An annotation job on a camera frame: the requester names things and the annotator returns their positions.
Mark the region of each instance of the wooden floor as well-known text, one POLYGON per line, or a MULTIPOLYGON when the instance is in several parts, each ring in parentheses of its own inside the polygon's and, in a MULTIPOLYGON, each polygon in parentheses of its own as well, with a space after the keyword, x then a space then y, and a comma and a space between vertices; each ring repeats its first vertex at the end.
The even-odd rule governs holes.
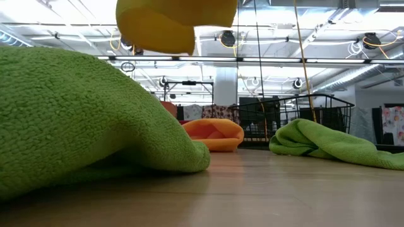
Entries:
POLYGON ((239 150, 208 171, 46 189, 0 226, 404 226, 404 172, 239 150))

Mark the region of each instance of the green towel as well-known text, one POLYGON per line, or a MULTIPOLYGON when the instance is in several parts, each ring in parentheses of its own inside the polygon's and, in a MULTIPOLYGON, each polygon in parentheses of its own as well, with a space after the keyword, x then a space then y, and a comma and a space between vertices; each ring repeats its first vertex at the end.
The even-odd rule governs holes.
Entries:
POLYGON ((276 154, 312 156, 404 170, 404 153, 391 154, 378 151, 373 143, 334 131, 305 119, 297 119, 277 130, 271 138, 270 150, 276 154))
POLYGON ((136 173, 198 172, 208 148, 137 82, 93 56, 0 47, 0 201, 136 173))

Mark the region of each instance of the black wire basket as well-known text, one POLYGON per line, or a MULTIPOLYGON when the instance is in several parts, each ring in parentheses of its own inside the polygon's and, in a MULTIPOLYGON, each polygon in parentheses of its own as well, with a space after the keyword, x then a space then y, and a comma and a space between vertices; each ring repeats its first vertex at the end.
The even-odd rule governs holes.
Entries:
POLYGON ((330 95, 313 94, 265 100, 229 109, 233 111, 232 120, 244 130, 244 142, 257 145, 268 144, 276 130, 294 119, 312 120, 330 129, 349 133, 354 106, 330 95))

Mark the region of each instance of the black cable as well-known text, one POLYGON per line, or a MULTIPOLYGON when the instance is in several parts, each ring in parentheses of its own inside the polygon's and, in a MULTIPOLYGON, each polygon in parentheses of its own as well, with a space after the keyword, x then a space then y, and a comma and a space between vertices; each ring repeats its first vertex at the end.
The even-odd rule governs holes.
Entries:
MULTIPOLYGON (((237 45, 240 42, 240 3, 237 3, 237 45)), ((239 48, 237 47, 237 56, 239 57, 239 48)), ((239 61, 236 60, 236 72, 235 72, 235 104, 239 103, 239 61)))
POLYGON ((257 28, 257 40, 258 40, 258 55, 259 55, 259 70, 261 72, 261 89, 263 91, 263 101, 265 101, 264 95, 264 79, 263 79, 263 63, 261 62, 261 45, 259 44, 259 31, 258 31, 258 15, 257 15, 257 4, 254 0, 254 10, 255 10, 255 24, 257 28))

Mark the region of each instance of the pillar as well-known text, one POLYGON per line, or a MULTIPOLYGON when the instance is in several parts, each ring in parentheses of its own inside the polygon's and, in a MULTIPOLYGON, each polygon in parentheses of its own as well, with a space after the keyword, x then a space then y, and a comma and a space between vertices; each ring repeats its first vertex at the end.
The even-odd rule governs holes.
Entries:
POLYGON ((214 89, 213 101, 216 105, 237 103, 237 68, 217 67, 214 89))

